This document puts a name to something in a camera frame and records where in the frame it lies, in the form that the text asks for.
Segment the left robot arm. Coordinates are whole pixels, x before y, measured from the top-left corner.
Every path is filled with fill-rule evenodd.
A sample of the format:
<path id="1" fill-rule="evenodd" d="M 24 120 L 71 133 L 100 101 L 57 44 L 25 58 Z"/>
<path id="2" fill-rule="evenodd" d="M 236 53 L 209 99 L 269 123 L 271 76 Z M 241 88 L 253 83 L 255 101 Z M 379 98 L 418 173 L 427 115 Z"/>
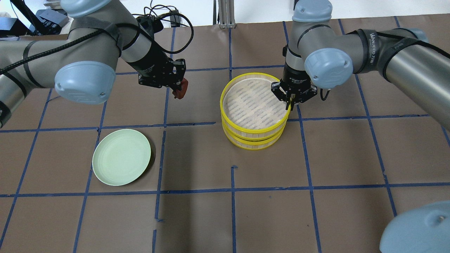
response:
<path id="1" fill-rule="evenodd" d="M 185 96 L 185 59 L 171 59 L 154 38 L 164 16 L 136 18 L 119 0 L 62 0 L 61 6 L 73 18 L 66 40 L 1 41 L 2 127 L 38 88 L 54 88 L 73 102 L 106 102 L 119 59 L 138 72 L 140 85 Z"/>

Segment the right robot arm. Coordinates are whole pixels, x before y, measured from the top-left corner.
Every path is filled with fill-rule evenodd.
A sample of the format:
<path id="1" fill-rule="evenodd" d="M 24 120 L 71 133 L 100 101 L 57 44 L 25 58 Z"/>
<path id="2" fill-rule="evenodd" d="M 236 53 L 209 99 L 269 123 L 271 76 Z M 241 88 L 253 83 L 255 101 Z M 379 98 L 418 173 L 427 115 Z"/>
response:
<path id="1" fill-rule="evenodd" d="M 291 37 L 283 48 L 283 77 L 272 93 L 287 106 L 306 102 L 353 74 L 377 71 L 446 130 L 450 124 L 449 54 L 431 45 L 423 31 L 358 29 L 336 35 L 328 0 L 298 0 Z M 449 201 L 396 216 L 384 230 L 382 253 L 448 253 Z"/>

